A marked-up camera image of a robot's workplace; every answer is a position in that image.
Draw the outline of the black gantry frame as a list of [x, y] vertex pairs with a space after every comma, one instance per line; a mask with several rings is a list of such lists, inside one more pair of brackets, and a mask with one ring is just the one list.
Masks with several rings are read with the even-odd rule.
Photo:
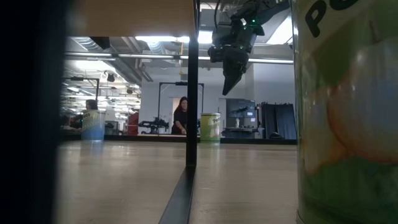
[[99, 90], [100, 90], [100, 79], [99, 78], [84, 78], [84, 77], [69, 77], [69, 78], [61, 78], [62, 80], [71, 80], [71, 81], [84, 81], [84, 80], [93, 80], [96, 82], [96, 95], [95, 101], [98, 102]]
[[187, 133], [192, 129], [198, 136], [200, 133], [199, 115], [203, 112], [203, 90], [204, 84], [199, 83], [196, 87], [197, 93], [189, 96], [190, 86], [187, 82], [160, 82], [157, 100], [157, 116], [169, 124], [166, 134], [172, 134], [174, 111], [181, 97], [186, 96], [188, 100], [187, 109]]

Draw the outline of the wall monitor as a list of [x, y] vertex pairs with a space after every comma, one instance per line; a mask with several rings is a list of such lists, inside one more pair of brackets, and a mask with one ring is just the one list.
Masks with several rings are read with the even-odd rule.
[[229, 98], [226, 100], [226, 116], [229, 118], [254, 118], [255, 101]]

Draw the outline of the red cabinet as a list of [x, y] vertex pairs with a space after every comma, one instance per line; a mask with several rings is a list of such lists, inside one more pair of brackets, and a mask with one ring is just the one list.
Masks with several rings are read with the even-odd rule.
[[131, 136], [138, 135], [139, 113], [130, 114], [127, 119], [127, 134]]

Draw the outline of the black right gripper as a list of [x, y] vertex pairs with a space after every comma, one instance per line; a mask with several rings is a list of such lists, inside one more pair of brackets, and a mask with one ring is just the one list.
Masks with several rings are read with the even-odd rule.
[[[227, 49], [237, 49], [251, 53], [257, 36], [264, 36], [265, 32], [261, 23], [256, 19], [250, 19], [244, 23], [242, 19], [232, 19], [230, 22], [219, 22], [213, 31], [213, 46], [223, 45]], [[242, 79], [246, 73], [247, 62], [238, 61], [237, 66], [233, 62], [223, 62], [223, 95], [227, 95], [231, 89]]]

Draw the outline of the dark background table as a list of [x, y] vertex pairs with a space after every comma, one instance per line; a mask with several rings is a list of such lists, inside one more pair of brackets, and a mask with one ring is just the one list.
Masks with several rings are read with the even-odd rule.
[[262, 139], [263, 128], [224, 128], [222, 136], [234, 139]]

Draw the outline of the blue and white tin can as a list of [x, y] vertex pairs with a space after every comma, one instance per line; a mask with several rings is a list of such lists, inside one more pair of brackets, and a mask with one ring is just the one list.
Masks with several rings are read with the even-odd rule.
[[84, 110], [81, 128], [82, 140], [103, 140], [105, 128], [105, 112], [100, 110]]

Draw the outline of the long ceiling light tube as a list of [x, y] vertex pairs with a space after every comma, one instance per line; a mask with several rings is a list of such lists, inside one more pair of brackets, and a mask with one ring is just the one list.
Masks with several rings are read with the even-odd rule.
[[[96, 58], [144, 58], [162, 60], [188, 60], [187, 55], [154, 55], [154, 54], [117, 54], [117, 53], [97, 53], [97, 52], [65, 52], [67, 57], [96, 57]], [[250, 63], [269, 63], [293, 65], [293, 60], [281, 60], [274, 58], [250, 58]]]

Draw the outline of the wooden shelf black metal frame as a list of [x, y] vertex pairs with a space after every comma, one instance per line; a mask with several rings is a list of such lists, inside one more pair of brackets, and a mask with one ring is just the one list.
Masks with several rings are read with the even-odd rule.
[[0, 0], [0, 224], [53, 224], [66, 38], [187, 35], [195, 165], [200, 0]]

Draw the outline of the green pears tin can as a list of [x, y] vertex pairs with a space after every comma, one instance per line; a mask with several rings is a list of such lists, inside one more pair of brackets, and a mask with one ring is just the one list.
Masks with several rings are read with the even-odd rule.
[[291, 0], [298, 224], [398, 224], [398, 0]]
[[220, 142], [221, 114], [202, 113], [200, 118], [200, 141]]

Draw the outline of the black curtain booth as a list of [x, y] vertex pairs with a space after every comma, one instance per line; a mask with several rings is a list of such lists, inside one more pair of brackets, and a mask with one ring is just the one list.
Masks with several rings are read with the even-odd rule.
[[262, 102], [260, 108], [261, 124], [264, 128], [262, 135], [265, 139], [297, 139], [293, 104], [270, 104]]

